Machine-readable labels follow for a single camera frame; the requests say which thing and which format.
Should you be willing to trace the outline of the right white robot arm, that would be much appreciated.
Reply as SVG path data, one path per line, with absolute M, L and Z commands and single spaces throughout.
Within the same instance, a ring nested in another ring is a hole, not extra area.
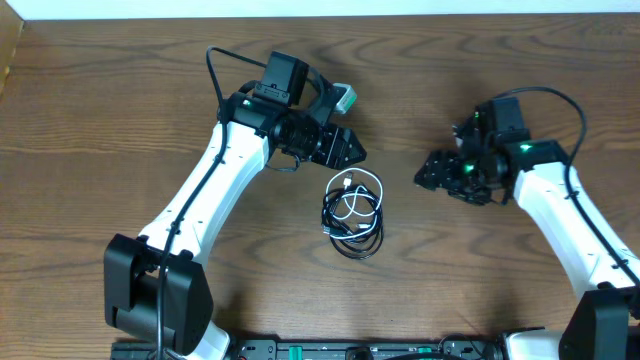
M 636 359 L 639 258 L 582 186 L 573 161 L 552 139 L 534 139 L 516 97 L 501 94 L 453 130 L 456 150 L 429 154 L 415 184 L 476 206 L 502 192 L 538 226 L 578 299 L 562 332 L 544 328 L 502 336 L 505 359 Z

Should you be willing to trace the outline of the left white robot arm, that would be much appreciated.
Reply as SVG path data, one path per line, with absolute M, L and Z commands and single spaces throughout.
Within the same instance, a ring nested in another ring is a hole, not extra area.
M 356 100 L 308 63 L 273 52 L 262 77 L 220 95 L 201 159 L 164 210 L 136 237 L 104 253 L 106 323 L 134 337 L 116 359 L 221 359 L 230 336 L 212 319 L 205 275 L 214 242 L 238 198 L 275 152 L 342 170 L 364 160 L 354 132 L 332 123 Z

